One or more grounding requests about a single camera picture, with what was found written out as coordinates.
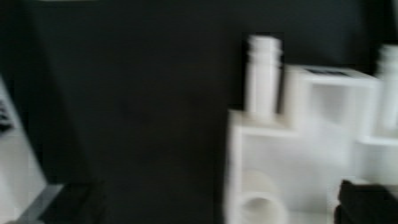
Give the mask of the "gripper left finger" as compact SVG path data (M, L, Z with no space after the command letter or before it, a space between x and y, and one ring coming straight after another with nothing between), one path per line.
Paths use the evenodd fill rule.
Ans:
M13 224L105 224L101 182L48 185Z

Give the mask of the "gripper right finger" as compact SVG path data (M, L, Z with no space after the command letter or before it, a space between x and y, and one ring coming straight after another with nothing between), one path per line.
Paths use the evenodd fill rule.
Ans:
M341 181L334 224L398 224L398 198L379 184Z

